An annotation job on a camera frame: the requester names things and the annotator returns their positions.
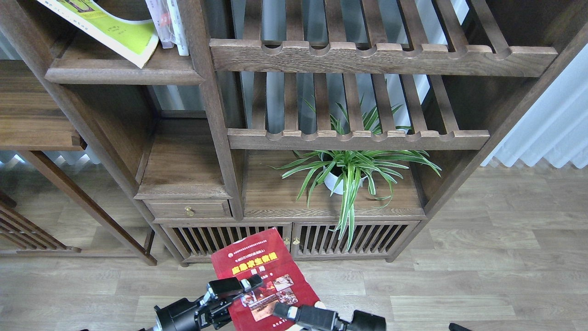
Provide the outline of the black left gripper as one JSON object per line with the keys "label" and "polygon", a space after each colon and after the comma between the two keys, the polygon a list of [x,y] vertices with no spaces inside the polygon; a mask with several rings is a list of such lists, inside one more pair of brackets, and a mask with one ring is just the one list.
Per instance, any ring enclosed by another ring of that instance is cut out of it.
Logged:
{"label": "black left gripper", "polygon": [[155,306],[155,331],[200,331],[212,325],[216,330],[231,322],[229,306],[236,297],[258,289],[263,285],[258,274],[248,279],[237,277],[210,281],[207,292],[194,302],[180,299],[164,308]]}

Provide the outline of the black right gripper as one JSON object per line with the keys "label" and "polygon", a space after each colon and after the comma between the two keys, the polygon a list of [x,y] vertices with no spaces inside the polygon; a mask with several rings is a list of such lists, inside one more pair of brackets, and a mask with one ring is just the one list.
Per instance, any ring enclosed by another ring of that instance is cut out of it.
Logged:
{"label": "black right gripper", "polygon": [[332,310],[308,305],[300,307],[276,303],[273,315],[288,319],[303,329],[311,331],[386,331],[386,320],[382,316],[355,310],[351,322],[338,318]]}

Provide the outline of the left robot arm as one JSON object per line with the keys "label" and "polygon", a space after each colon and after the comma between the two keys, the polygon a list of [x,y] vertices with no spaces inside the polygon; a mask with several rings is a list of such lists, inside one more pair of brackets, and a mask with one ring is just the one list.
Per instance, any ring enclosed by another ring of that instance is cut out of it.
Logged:
{"label": "left robot arm", "polygon": [[216,330],[231,322],[228,308],[244,294],[263,285],[258,274],[239,280],[229,277],[210,281],[206,293],[191,302],[182,298],[156,311],[156,325],[149,331],[200,331],[212,325]]}

